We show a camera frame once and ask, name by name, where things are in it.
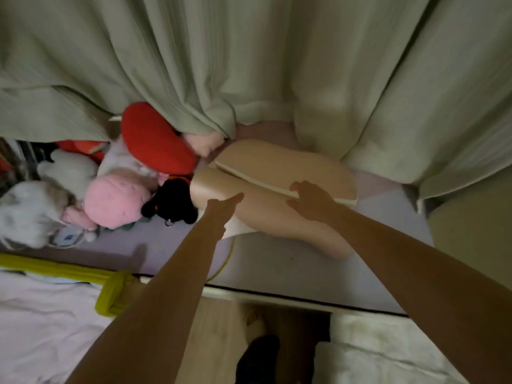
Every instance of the person's left hand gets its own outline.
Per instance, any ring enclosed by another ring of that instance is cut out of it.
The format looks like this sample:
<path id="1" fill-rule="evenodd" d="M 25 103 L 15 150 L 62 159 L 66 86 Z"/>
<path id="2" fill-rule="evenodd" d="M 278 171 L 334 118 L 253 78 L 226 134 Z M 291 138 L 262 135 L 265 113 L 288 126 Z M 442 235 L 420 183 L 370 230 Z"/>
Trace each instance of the person's left hand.
<path id="1" fill-rule="evenodd" d="M 224 234 L 224 225 L 233 217 L 237 205 L 244 199 L 244 193 L 238 193 L 224 201 L 209 199 L 201 219 L 208 220 L 215 230 L 220 229 Z"/>

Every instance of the dark pants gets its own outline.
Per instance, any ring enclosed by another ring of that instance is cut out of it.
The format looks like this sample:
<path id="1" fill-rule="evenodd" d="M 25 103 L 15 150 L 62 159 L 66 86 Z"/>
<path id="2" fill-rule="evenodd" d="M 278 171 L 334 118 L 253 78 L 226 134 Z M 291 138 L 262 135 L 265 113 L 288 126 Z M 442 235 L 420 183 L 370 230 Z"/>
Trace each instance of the dark pants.
<path id="1" fill-rule="evenodd" d="M 251 342 L 238 361 L 235 384 L 274 384 L 279 346 L 275 335 L 264 335 Z"/>

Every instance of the hand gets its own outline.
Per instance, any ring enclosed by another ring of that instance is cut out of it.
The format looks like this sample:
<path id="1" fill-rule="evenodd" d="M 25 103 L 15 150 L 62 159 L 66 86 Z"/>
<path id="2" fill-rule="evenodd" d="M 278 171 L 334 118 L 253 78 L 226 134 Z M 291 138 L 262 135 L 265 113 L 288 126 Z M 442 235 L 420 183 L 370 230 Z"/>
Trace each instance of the hand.
<path id="1" fill-rule="evenodd" d="M 213 223 L 214 228 L 219 228 L 224 234 L 224 225 L 233 217 L 237 205 L 244 199 L 244 193 L 238 193 L 224 201 L 218 199 L 209 199 L 201 219 Z"/>
<path id="2" fill-rule="evenodd" d="M 290 190 L 298 193 L 298 199 L 286 201 L 293 210 L 305 219 L 328 222 L 329 214 L 336 206 L 329 193 L 308 181 L 294 182 Z"/>

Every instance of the person's leg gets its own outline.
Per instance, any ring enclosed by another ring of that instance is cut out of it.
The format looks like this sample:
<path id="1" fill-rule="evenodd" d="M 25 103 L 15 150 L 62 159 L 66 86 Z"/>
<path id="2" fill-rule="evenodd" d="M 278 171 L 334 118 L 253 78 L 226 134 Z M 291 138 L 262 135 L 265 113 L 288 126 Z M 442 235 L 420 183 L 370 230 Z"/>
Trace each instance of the person's leg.
<path id="1" fill-rule="evenodd" d="M 267 334 L 265 322 L 257 310 L 247 317 L 249 347 L 237 364 L 235 384 L 274 384 L 279 338 Z"/>

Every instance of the person's left arm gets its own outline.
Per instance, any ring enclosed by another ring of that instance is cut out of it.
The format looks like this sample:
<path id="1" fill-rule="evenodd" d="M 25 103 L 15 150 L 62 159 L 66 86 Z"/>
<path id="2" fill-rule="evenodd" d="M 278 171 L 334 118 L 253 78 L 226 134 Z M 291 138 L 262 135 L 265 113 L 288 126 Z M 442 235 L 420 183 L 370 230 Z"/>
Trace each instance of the person's left arm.
<path id="1" fill-rule="evenodd" d="M 174 255 L 94 342 L 67 384 L 175 381 L 215 245 L 242 199 L 208 201 Z"/>

